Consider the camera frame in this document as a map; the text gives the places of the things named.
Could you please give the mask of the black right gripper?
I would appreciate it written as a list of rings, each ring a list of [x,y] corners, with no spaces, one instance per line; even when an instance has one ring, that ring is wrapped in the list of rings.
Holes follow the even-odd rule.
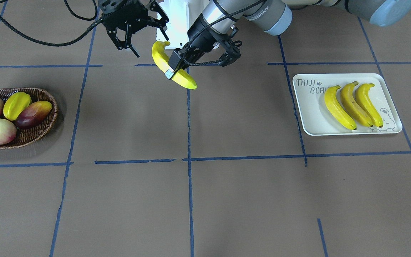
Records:
[[[132,45],[132,34],[147,26],[157,28],[156,41],[169,41],[169,19],[155,0],[147,4],[139,0],[98,0],[98,7],[102,11],[102,24],[118,50],[129,49],[136,57],[140,57]],[[125,32],[123,40],[117,36],[118,29]]]

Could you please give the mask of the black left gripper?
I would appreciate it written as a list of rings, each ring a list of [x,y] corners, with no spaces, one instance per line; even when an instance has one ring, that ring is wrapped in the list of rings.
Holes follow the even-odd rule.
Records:
[[[188,30],[189,42],[182,49],[174,49],[168,59],[169,68],[165,76],[171,80],[181,68],[187,68],[205,64],[218,64],[221,67],[231,65],[241,57],[239,47],[240,40],[233,41],[232,36],[216,32],[205,20],[202,14],[196,19]],[[215,44],[219,44],[225,52],[215,61],[198,63],[198,60],[214,49]]]

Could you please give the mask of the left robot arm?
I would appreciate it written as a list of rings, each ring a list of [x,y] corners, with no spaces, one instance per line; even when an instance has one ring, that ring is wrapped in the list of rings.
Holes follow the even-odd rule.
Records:
[[[227,66],[240,57],[238,45],[228,31],[240,19],[255,23],[265,33],[282,34],[292,21],[292,10],[298,7],[324,5],[337,7],[378,26],[389,26],[401,20],[411,10],[411,0],[209,0],[200,13],[188,16],[188,41],[176,48],[162,68],[168,79],[180,76],[217,44],[226,52],[217,60]]]

